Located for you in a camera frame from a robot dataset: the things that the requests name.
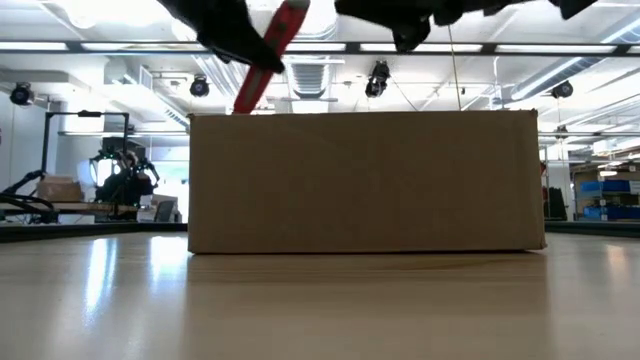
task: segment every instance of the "cardboard box on shelf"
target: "cardboard box on shelf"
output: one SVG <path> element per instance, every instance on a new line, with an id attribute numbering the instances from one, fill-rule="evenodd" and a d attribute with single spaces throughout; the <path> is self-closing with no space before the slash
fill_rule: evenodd
<path id="1" fill-rule="evenodd" d="M 545 247 L 537 113 L 195 116 L 189 250 Z"/>
<path id="2" fill-rule="evenodd" d="M 37 196 L 50 202 L 82 202 L 80 183 L 71 177 L 47 175 L 36 185 Z"/>

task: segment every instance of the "cardboard box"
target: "cardboard box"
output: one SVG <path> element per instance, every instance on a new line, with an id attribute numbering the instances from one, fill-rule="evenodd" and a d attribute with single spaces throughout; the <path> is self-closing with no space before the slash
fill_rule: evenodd
<path id="1" fill-rule="evenodd" d="M 196 116 L 189 250 L 542 249 L 536 117 Z"/>
<path id="2" fill-rule="evenodd" d="M 47 175 L 36 185 L 37 196 L 50 202 L 82 202 L 80 183 L 70 177 Z"/>

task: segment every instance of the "red object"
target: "red object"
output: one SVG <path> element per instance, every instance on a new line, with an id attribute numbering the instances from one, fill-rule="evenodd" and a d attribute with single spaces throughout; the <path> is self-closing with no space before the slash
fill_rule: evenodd
<path id="1" fill-rule="evenodd" d="M 310 0 L 286 0 L 280 5 L 271 19 L 264 40 L 278 56 L 282 56 L 287 45 L 300 30 L 307 16 Z M 233 104 L 234 114 L 249 114 L 256 107 L 264 90 L 269 85 L 273 71 L 261 70 L 252 66 L 244 79 L 240 92 Z"/>

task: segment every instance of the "security camera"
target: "security camera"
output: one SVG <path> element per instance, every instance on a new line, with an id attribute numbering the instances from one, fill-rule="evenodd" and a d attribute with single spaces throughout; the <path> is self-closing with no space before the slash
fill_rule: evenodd
<path id="1" fill-rule="evenodd" d="M 31 84 L 17 83 L 16 88 L 11 92 L 9 99 L 12 103 L 19 106 L 33 105 L 35 94 L 31 91 Z"/>
<path id="2" fill-rule="evenodd" d="M 369 75 L 369 82 L 364 90 L 367 97 L 375 98 L 382 95 L 387 88 L 387 80 L 391 77 L 386 61 L 376 61 L 376 65 Z"/>
<path id="3" fill-rule="evenodd" d="M 565 81 L 562 84 L 551 89 L 551 96 L 554 98 L 567 98 L 573 94 L 573 86 L 569 81 Z"/>
<path id="4" fill-rule="evenodd" d="M 205 97 L 209 95 L 209 84 L 207 84 L 207 77 L 205 75 L 196 75 L 193 79 L 193 83 L 189 88 L 191 95 L 195 97 Z"/>

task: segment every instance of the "wall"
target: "wall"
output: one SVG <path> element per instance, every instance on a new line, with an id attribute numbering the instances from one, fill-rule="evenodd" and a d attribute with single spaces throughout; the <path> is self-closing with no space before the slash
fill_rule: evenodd
<path id="1" fill-rule="evenodd" d="M 19 107 L 13 105 L 9 96 L 0 93 L 0 190 L 19 181 L 30 171 L 40 169 L 44 137 L 45 109 L 38 106 Z M 52 124 L 49 141 L 52 148 L 57 145 L 57 124 Z M 49 153 L 48 171 L 56 162 L 56 152 Z M 35 189 L 35 182 L 25 185 L 20 194 Z"/>

